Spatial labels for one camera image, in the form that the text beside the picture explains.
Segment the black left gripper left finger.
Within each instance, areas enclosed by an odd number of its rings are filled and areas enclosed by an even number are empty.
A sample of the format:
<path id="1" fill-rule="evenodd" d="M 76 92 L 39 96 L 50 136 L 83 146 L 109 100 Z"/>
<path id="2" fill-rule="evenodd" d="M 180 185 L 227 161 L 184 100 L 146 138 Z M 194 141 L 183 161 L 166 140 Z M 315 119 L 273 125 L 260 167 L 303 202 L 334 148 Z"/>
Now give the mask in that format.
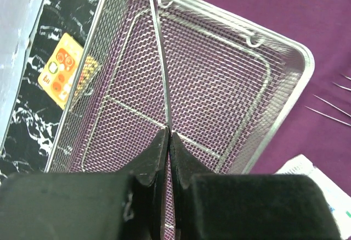
<path id="1" fill-rule="evenodd" d="M 1 184 L 1 239 L 163 239 L 169 130 L 114 172 L 15 174 Z"/>

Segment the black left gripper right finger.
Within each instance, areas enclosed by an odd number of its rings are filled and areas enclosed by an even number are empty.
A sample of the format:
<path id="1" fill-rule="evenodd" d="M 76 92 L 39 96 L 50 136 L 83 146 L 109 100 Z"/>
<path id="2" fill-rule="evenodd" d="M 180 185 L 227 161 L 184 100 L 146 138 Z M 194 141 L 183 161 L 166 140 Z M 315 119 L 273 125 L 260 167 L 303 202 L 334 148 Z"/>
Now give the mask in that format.
<path id="1" fill-rule="evenodd" d="M 176 239 L 340 239 L 318 185 L 305 175 L 216 174 L 172 135 Z"/>

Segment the metal mesh instrument tray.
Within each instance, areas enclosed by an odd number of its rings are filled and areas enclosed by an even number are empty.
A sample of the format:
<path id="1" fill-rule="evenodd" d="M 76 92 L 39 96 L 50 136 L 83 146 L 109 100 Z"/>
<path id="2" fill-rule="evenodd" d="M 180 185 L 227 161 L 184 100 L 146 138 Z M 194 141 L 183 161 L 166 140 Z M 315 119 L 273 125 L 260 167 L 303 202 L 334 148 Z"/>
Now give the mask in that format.
<path id="1" fill-rule="evenodd" d="M 305 88 L 314 60 L 300 43 L 204 1 L 156 3 L 172 131 L 149 0 L 100 0 L 46 170 L 120 170 L 168 129 L 163 239 L 176 239 L 172 135 L 216 174 L 247 174 Z M 99 70 L 74 100 L 89 55 Z"/>

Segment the small white blue packet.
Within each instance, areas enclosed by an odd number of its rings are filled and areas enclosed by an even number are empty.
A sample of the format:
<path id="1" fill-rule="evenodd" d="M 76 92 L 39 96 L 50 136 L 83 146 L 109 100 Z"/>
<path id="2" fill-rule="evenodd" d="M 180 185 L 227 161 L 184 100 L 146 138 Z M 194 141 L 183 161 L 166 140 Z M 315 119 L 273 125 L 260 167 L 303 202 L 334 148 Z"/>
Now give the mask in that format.
<path id="1" fill-rule="evenodd" d="M 318 169 L 307 157 L 300 154 L 276 172 L 277 174 L 306 175 L 322 190 L 342 239 L 350 239 L 350 196 Z"/>

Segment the straight steel tweezers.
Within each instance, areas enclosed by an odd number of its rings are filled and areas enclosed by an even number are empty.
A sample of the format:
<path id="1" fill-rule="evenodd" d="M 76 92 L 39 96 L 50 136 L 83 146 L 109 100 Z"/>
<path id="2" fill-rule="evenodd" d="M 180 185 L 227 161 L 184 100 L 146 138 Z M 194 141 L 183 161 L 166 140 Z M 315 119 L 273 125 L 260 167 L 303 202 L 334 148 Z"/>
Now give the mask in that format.
<path id="1" fill-rule="evenodd" d="M 320 117 L 350 128 L 350 102 L 333 99 L 331 96 L 311 95 L 304 107 Z"/>

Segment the curved tip steel tweezers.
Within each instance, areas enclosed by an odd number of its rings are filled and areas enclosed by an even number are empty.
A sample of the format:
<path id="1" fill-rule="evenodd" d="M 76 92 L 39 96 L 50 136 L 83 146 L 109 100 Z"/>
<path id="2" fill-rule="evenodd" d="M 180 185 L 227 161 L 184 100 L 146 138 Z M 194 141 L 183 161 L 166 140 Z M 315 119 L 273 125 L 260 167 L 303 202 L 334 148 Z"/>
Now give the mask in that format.
<path id="1" fill-rule="evenodd" d="M 351 91 L 350 88 L 350 75 L 339 73 L 337 77 L 332 81 L 332 84 L 339 87 L 347 92 Z"/>

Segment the purple cloth drape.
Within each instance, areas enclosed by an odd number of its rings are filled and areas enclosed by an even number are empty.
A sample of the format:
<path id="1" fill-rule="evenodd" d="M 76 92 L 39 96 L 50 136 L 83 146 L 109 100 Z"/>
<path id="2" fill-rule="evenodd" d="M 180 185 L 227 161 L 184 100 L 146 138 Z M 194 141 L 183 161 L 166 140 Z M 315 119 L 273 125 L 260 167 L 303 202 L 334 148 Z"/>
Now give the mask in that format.
<path id="1" fill-rule="evenodd" d="M 315 70 L 296 105 L 253 168 L 276 172 L 303 154 L 350 193 L 350 128 L 306 109 L 312 94 L 350 102 L 350 92 L 332 84 L 350 75 L 350 0 L 204 0 L 307 46 Z"/>

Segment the steel scalpel handle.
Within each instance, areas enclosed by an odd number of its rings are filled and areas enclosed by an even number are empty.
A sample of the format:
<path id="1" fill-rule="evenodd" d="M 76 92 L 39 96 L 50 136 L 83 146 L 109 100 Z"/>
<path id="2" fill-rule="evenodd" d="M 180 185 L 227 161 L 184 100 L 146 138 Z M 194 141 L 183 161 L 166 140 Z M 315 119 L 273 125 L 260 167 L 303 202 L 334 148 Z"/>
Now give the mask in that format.
<path id="1" fill-rule="evenodd" d="M 168 69 L 165 55 L 165 48 L 163 43 L 163 36 L 161 31 L 160 18 L 158 14 L 158 7 L 156 0 L 149 0 L 151 15 L 155 30 L 156 43 L 158 48 L 158 54 L 161 64 L 161 74 L 162 74 L 162 84 L 164 91 L 164 99 L 165 99 L 165 116 L 167 121 L 167 126 L 170 131 L 172 131 L 172 111 L 171 111 L 171 99 L 170 99 L 170 90 L 169 90 L 169 78 L 168 78 Z"/>

